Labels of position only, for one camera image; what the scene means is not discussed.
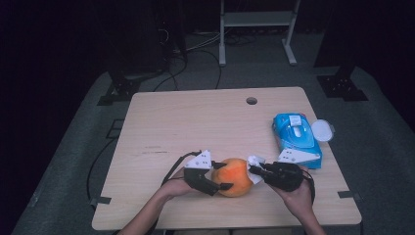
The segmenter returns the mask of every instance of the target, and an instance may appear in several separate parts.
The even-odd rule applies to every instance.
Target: shelf leg
[[[296,25],[297,15],[299,13],[299,7],[300,7],[300,0],[297,0],[296,1],[296,6],[294,7],[294,10],[293,10],[293,15],[291,17],[290,26],[288,28],[287,38],[284,38],[282,40],[284,50],[287,54],[288,61],[289,61],[291,66],[296,66],[297,65],[297,60],[296,60],[296,57],[294,56],[293,50],[291,49],[290,43],[291,43],[291,38],[293,37],[294,27]]]
[[[225,0],[220,1],[220,41],[219,41],[219,64],[226,66],[226,54],[225,54]]]

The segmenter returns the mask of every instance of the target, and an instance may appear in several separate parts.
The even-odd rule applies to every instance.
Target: hole in table
[[[255,97],[248,97],[247,98],[247,103],[249,105],[256,105],[256,103],[258,103],[258,100]]]

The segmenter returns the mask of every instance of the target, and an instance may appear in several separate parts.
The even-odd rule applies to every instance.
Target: black cable
[[[108,146],[110,146],[117,138],[114,138],[112,140],[110,140],[103,149],[101,149],[100,153],[98,153],[98,155],[95,157],[94,162],[92,162],[91,167],[89,167],[89,172],[88,172],[88,177],[86,178],[86,194],[88,196],[88,202],[91,202],[92,198],[91,198],[91,193],[89,191],[89,178],[91,177],[91,173],[92,173],[92,169],[94,168],[95,163],[98,161],[98,159],[101,157],[101,155],[104,153],[104,151],[108,148]],[[96,207],[94,205],[91,205],[92,209],[95,210]]]
[[[176,59],[180,59],[180,60],[183,60],[184,61],[184,67],[183,67],[183,69],[182,70],[180,70],[178,73],[176,73],[176,74],[172,74],[170,71],[169,71],[169,73],[170,73],[170,77],[168,77],[168,78],[166,78],[166,79],[164,79],[163,81],[161,81],[156,87],[155,87],[155,89],[153,90],[153,92],[155,92],[163,83],[165,83],[166,81],[168,81],[168,80],[170,80],[170,79],[173,79],[174,80],[174,85],[176,86],[176,89],[178,90],[178,87],[177,87],[177,81],[176,81],[176,79],[175,79],[175,77],[178,75],[178,74],[180,74],[181,72],[183,72],[184,70],[186,70],[186,68],[187,68],[187,63],[185,62],[185,60],[184,59],[182,59],[182,58],[176,58]]]
[[[190,53],[192,53],[192,52],[204,52],[204,53],[208,53],[208,54],[210,54],[211,56],[214,57],[214,59],[217,62],[217,67],[219,68],[219,78],[217,79],[216,85],[214,86],[214,89],[217,89],[217,87],[219,86],[220,78],[222,77],[222,67],[220,66],[219,60],[216,58],[216,56],[214,56],[213,53],[211,53],[209,51],[205,51],[205,50],[192,50],[192,51],[189,51],[189,52]]]

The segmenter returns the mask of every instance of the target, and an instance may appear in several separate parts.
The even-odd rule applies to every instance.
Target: forearm
[[[137,215],[127,224],[118,235],[141,235],[145,234],[158,219],[169,196],[157,191]]]
[[[314,213],[308,216],[299,217],[299,221],[307,235],[325,235],[326,232],[321,227]]]

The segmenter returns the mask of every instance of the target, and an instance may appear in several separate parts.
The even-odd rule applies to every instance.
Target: table top
[[[247,99],[257,103],[250,105]],[[295,112],[305,114],[310,123],[316,120],[300,87],[135,94],[101,194],[111,201],[98,204],[92,226],[97,230],[122,228],[160,187],[177,159],[189,152],[210,150],[216,162],[250,155],[275,162],[279,149],[272,120],[277,114]],[[338,195],[348,187],[330,146],[320,143],[320,147],[322,168],[310,171],[316,216],[322,225],[357,224],[361,215],[353,198]],[[164,206],[157,228],[298,225],[282,199],[262,181],[239,198],[199,192],[174,198]]]

